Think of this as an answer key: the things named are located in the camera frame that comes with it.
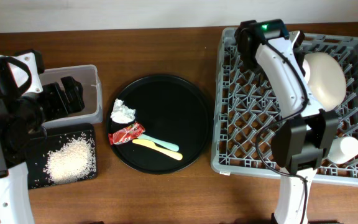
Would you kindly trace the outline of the grey dishwasher rack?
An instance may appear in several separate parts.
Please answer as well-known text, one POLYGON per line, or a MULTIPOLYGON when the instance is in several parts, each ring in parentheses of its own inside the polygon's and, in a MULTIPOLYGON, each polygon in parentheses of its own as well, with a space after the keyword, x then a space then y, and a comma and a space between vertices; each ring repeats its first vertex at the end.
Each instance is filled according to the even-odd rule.
MULTIPOLYGON (((340 64, 347 90, 335 109, 340 119, 337 136, 358 139, 358 37, 307 34, 297 52, 326 53, 340 64)), ((278 176, 270 150, 273 132, 264 133, 259 151, 254 147, 259 129, 280 116, 275 95, 262 76, 260 69, 244 67, 234 29, 224 29, 218 47, 211 156, 211 167, 217 173, 269 179, 278 176)), ((358 187, 358 155, 344 164, 323 161, 314 181, 358 187)))

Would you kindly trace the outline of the cream plate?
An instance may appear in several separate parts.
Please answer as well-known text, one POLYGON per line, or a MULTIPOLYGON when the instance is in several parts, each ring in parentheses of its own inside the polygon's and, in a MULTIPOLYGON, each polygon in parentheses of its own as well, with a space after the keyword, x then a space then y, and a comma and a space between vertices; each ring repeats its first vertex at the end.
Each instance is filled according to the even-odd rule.
POLYGON ((343 102, 346 79, 341 66, 332 56, 321 52, 306 54, 303 70, 309 89, 326 111, 343 102))

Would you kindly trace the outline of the white cup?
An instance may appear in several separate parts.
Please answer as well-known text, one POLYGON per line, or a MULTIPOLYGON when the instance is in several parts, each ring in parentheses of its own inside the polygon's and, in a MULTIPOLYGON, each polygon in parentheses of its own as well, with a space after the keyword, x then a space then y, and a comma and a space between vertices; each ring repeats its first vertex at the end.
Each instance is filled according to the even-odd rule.
POLYGON ((358 140, 345 136, 334 139, 327 159, 335 164, 343 164, 358 155, 358 140))

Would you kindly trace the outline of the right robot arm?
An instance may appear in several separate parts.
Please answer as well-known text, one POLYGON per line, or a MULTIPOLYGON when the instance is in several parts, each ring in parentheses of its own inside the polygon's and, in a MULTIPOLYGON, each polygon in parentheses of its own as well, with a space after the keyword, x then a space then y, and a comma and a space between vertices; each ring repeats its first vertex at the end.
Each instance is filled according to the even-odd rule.
POLYGON ((280 176, 279 200, 272 223, 307 223, 306 209, 311 182, 329 152, 339 117, 326 111, 312 94, 303 70, 304 56, 294 52, 305 35, 290 33, 280 19, 243 21, 234 37, 243 60, 260 67, 266 74, 280 108, 281 119, 264 126, 262 134, 278 130, 271 141, 273 159, 280 176))

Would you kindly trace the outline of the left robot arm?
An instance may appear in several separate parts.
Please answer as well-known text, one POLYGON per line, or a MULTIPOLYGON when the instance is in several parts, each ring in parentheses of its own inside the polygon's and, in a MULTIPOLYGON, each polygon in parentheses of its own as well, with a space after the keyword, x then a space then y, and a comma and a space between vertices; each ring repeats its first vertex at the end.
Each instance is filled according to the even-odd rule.
POLYGON ((33 223, 26 145, 43 124, 84 109, 83 87, 71 76, 42 85, 42 54, 0 55, 0 223, 33 223))

